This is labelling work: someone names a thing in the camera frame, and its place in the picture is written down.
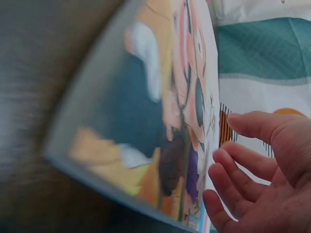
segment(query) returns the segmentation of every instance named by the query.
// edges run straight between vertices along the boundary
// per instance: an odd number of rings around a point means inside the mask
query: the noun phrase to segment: character hair
[[[182,136],[174,137],[161,148],[159,161],[159,179],[162,192],[165,196],[172,195],[182,176],[185,155],[185,141]]]

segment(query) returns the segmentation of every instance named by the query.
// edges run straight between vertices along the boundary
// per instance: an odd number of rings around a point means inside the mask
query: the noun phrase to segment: character face
[[[193,147],[203,144],[206,47],[193,0],[176,1],[174,7],[173,73],[177,100],[182,108]]]

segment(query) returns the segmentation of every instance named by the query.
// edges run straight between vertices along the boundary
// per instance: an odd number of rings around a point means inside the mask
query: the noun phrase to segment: white fabric
[[[156,37],[152,30],[139,21],[133,25],[134,55],[144,62],[147,71],[147,88],[153,102],[162,96],[160,55]]]
[[[219,25],[281,17],[311,21],[310,0],[214,0]]]

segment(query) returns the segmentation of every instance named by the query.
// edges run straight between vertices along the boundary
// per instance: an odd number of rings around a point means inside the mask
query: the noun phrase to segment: hand
[[[219,233],[311,232],[311,120],[296,115],[251,112],[230,114],[228,123],[246,137],[270,144],[275,158],[267,158],[236,143],[226,143],[213,157],[209,170],[218,195],[203,193],[207,213]],[[255,183],[238,164],[270,181]]]

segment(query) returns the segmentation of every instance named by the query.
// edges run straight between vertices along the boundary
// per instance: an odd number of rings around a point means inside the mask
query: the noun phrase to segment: teal striped fabric
[[[311,22],[278,18],[219,27],[220,73],[265,79],[311,76]]]

